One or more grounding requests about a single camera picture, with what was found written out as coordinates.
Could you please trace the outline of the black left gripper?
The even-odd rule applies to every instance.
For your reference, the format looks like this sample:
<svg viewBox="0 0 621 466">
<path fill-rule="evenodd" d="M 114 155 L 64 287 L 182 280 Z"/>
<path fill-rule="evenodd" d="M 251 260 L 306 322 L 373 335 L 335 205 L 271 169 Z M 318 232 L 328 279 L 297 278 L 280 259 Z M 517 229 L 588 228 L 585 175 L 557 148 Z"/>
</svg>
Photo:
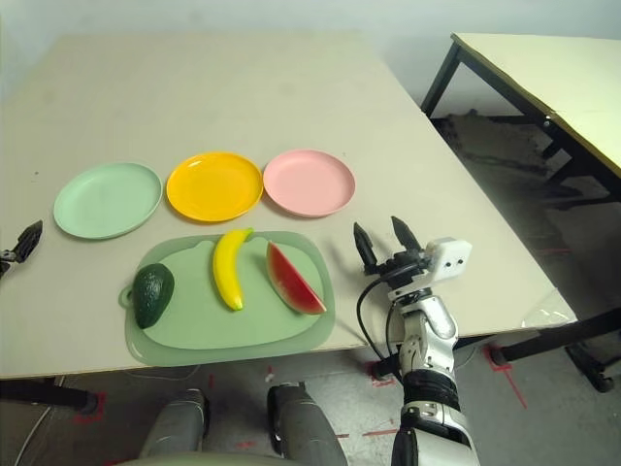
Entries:
<svg viewBox="0 0 621 466">
<path fill-rule="evenodd" d="M 38 220 L 19 235 L 14 250 L 2 250 L 0 259 L 0 278 L 2 278 L 11 268 L 13 263 L 24 262 L 33 250 L 38 246 L 43 233 L 43 222 Z"/>
</svg>

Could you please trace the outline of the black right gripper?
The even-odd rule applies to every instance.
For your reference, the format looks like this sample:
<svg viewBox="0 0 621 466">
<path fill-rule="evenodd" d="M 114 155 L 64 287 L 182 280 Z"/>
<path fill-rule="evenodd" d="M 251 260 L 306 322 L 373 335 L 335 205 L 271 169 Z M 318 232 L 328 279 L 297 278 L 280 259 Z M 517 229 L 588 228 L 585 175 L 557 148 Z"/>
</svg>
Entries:
<svg viewBox="0 0 621 466">
<path fill-rule="evenodd" d="M 392 258 L 378 263 L 373 252 L 373 243 L 358 223 L 353 224 L 353 236 L 356 249 L 364 264 L 366 276 L 377 275 L 377 278 L 368 284 L 367 291 L 381 283 L 387 283 L 390 290 L 397 290 L 413 282 L 413 278 L 427 272 L 431 263 L 420 246 L 409 226 L 396 216 L 391 217 L 394 234 L 405 251 L 397 252 Z"/>
</svg>

